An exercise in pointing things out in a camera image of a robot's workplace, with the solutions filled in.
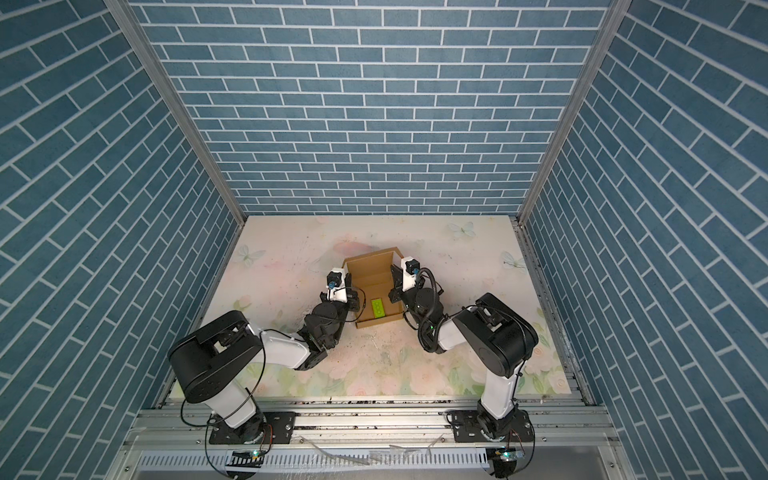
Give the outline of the green orange toy brick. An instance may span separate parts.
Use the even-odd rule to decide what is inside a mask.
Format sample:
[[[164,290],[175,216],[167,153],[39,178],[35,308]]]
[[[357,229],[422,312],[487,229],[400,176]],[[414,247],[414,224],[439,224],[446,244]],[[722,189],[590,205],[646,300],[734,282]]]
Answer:
[[[384,304],[380,298],[373,299],[371,301],[371,307],[374,318],[378,319],[386,316]]]

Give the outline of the brown cardboard box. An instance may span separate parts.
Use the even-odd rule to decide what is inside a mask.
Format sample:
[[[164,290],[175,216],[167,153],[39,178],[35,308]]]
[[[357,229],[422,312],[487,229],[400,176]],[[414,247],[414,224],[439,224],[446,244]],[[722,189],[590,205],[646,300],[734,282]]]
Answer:
[[[391,268],[400,267],[402,258],[400,250],[392,247],[344,260],[343,266],[352,275],[353,286],[365,294],[366,306],[355,322],[358,329],[403,319],[402,303],[392,303],[388,298],[390,290],[395,287]],[[371,301],[376,298],[383,301],[386,311],[383,318],[373,317]]]

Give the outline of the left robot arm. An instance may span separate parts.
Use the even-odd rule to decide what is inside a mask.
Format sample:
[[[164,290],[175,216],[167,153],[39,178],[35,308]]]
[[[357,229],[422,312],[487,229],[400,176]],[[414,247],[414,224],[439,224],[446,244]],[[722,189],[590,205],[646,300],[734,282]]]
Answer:
[[[307,371],[325,360],[340,340],[350,312],[364,305],[353,288],[320,295],[321,302],[304,317],[294,335],[274,329],[257,331],[239,310],[229,311],[177,341],[168,359],[190,404],[206,404],[213,417],[206,422],[235,444],[262,441],[266,416],[255,390],[240,385],[237,376],[254,360]]]

